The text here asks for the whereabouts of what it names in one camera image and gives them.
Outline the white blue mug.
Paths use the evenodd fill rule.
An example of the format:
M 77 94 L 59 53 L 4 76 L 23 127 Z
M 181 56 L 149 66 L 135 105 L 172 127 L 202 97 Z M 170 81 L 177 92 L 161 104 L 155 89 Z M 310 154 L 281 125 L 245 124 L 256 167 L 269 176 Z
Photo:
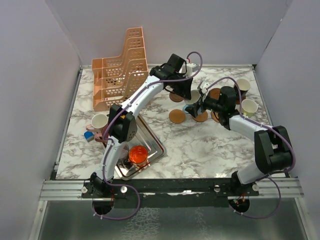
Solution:
M 191 93 L 191 99 L 184 100 L 185 105 L 182 108 L 182 111 L 196 118 L 199 114 L 199 109 L 200 109 L 199 101 L 201 98 L 201 94 L 198 90 L 192 90 L 190 93 Z

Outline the white cream cup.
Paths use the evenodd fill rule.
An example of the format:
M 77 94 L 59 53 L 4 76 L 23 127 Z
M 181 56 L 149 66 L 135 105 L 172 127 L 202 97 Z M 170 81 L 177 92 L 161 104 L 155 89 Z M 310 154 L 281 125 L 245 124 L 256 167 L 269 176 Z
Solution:
M 258 111 L 258 104 L 251 99 L 244 99 L 241 103 L 241 113 L 247 117 L 251 118 Z

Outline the silver metal tray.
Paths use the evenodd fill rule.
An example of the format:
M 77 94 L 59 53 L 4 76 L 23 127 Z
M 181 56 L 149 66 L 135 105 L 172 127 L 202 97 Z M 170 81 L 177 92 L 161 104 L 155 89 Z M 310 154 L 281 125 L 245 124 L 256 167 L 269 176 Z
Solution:
M 124 153 L 118 160 L 115 171 L 122 180 L 129 180 L 147 170 L 166 156 L 166 148 L 142 116 L 136 119 L 137 133 L 124 146 Z

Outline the brown ringed wooden saucer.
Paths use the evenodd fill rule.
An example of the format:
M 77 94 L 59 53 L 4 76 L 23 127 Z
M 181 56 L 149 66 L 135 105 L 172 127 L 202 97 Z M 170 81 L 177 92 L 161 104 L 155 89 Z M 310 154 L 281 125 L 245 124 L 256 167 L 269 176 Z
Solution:
M 212 99 L 218 100 L 219 97 L 220 97 L 220 93 L 221 93 L 221 89 L 220 89 L 220 88 L 212 88 L 212 89 L 209 91 L 209 96 L 210 96 Z

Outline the woven rattan coaster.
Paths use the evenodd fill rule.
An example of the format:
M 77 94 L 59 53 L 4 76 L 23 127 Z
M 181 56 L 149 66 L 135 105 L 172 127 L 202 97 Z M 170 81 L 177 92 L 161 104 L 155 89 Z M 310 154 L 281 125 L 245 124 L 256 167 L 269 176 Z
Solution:
M 217 123 L 219 123 L 220 121 L 219 121 L 219 118 L 218 118 L 218 115 L 217 115 L 217 113 L 216 112 L 211 112 L 210 113 L 210 115 L 211 115 L 211 118 L 215 121 L 215 122 L 217 122 Z

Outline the purple glass cup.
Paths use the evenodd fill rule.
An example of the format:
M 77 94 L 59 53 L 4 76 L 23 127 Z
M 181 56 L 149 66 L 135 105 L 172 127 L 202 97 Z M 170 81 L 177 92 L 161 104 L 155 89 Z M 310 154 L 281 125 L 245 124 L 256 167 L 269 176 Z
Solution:
M 125 144 L 120 152 L 120 155 L 119 155 L 119 161 L 123 162 L 125 160 L 128 159 L 128 155 L 129 155 L 129 146 L 127 144 Z

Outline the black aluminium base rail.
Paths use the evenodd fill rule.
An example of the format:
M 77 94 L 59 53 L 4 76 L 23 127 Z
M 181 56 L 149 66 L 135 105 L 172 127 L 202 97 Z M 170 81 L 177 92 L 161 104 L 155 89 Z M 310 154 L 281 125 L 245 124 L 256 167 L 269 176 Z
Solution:
M 46 180 L 41 201 L 86 201 L 114 208 L 228 207 L 232 200 L 302 198 L 297 178 L 275 177 L 233 190 L 228 178 L 114 179 L 99 186 L 97 180 Z

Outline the white pink mug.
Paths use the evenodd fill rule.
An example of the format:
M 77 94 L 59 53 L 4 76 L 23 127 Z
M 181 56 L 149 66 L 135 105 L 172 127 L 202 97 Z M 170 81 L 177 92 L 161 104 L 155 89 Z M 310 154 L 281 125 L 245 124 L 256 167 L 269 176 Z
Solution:
M 109 118 L 104 113 L 96 114 L 92 117 L 89 125 L 85 127 L 88 132 L 100 133 L 108 125 Z

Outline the orange metallic cup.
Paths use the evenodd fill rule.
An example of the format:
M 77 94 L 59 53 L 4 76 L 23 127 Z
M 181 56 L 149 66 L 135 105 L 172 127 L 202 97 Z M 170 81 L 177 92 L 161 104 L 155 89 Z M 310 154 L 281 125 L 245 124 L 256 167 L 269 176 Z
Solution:
M 133 146 L 128 153 L 128 159 L 136 168 L 142 168 L 147 164 L 148 150 L 142 145 Z

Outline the peach plastic file organizer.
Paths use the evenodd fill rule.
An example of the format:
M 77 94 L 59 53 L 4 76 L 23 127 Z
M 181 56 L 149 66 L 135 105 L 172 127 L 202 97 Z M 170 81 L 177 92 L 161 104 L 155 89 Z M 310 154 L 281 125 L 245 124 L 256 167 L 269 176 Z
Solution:
M 131 97 L 149 75 L 143 28 L 128 28 L 121 54 L 94 58 L 91 69 L 95 112 L 108 111 Z

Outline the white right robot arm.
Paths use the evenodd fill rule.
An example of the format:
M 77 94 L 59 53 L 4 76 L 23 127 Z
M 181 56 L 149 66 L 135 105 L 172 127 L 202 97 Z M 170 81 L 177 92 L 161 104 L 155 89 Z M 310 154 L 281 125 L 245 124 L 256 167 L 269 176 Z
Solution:
M 254 163 L 235 171 L 230 178 L 230 191 L 240 196 L 247 191 L 248 185 L 276 171 L 292 167 L 294 157 L 286 128 L 255 124 L 244 117 L 236 109 L 236 100 L 240 97 L 236 91 L 236 87 L 223 86 L 219 98 L 215 99 L 201 90 L 189 90 L 185 97 L 185 111 L 193 118 L 206 110 L 215 112 L 224 128 L 254 142 Z

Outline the light brown wooden coaster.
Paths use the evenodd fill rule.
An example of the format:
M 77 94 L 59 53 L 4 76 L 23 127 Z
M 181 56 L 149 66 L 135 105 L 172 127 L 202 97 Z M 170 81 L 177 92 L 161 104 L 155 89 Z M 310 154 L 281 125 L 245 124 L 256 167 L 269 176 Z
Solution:
M 201 114 L 198 114 L 197 117 L 193 117 L 193 119 L 196 121 L 196 122 L 204 122 L 208 119 L 208 113 L 205 111 Z

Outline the dark walnut coaster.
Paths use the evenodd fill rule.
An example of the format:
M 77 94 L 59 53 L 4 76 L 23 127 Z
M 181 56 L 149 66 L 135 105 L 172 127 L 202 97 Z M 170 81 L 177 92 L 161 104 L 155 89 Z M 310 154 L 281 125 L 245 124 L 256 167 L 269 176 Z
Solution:
M 173 101 L 175 103 L 179 103 L 179 102 L 184 101 L 183 97 L 181 97 L 181 96 L 179 96 L 177 94 L 174 94 L 172 92 L 169 94 L 169 98 L 170 98 L 171 101 Z

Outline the light beech wooden coaster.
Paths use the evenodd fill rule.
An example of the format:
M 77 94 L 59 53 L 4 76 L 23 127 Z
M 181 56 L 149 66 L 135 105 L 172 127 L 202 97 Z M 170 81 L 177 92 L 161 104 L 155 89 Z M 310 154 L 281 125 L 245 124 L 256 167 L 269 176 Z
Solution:
M 181 124 L 185 121 L 186 114 L 180 109 L 174 109 L 169 113 L 169 120 L 175 124 Z

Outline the blue sponge block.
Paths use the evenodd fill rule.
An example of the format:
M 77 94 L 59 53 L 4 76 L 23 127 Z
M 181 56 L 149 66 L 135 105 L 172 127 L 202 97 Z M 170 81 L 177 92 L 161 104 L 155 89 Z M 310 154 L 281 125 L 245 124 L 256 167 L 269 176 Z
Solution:
M 85 140 L 89 143 L 91 142 L 92 140 L 94 140 L 95 138 L 95 134 L 93 132 L 90 132 L 90 131 L 86 131 L 84 134 L 83 134 Z

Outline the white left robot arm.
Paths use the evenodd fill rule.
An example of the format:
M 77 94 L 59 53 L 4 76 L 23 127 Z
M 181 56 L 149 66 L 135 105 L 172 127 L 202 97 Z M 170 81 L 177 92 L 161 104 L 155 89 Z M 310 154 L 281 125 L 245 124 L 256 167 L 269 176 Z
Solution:
M 111 190 L 115 166 L 125 144 L 136 135 L 138 128 L 136 118 L 146 104 L 166 86 L 173 93 L 190 100 L 193 77 L 180 72 L 187 64 L 184 58 L 172 54 L 169 60 L 150 70 L 149 76 L 136 92 L 120 105 L 113 104 L 109 110 L 107 128 L 102 136 L 106 140 L 106 149 L 98 170 L 90 176 L 90 183 L 97 196 L 106 197 Z

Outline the pink maroon mug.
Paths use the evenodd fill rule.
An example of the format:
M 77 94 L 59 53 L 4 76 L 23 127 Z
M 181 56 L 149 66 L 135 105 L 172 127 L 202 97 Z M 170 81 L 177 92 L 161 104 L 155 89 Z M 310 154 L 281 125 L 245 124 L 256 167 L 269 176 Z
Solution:
M 99 143 L 106 144 L 108 141 L 105 138 L 108 138 L 109 134 L 104 137 L 104 134 L 108 128 L 108 124 L 106 124 L 98 133 L 94 135 L 94 140 Z

